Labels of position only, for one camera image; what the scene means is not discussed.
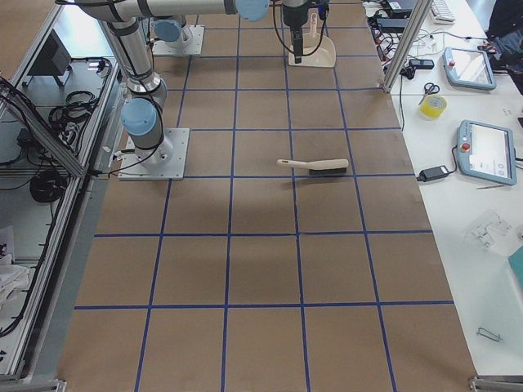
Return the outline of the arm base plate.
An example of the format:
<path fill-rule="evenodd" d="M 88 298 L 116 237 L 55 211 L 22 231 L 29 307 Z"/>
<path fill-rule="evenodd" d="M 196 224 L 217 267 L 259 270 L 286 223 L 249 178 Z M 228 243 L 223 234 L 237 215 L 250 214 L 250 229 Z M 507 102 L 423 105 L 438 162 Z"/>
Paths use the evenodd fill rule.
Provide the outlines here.
<path fill-rule="evenodd" d="M 118 172 L 120 180 L 182 180 L 185 174 L 186 156 L 190 140 L 189 128 L 165 128 L 163 143 L 151 158 L 150 152 L 136 149 L 129 136 L 126 148 L 135 152 L 125 154 L 123 170 Z"/>
<path fill-rule="evenodd" d="M 154 25 L 153 54 L 159 57 L 200 56 L 204 30 L 199 24 L 181 27 L 174 20 L 159 20 Z"/>

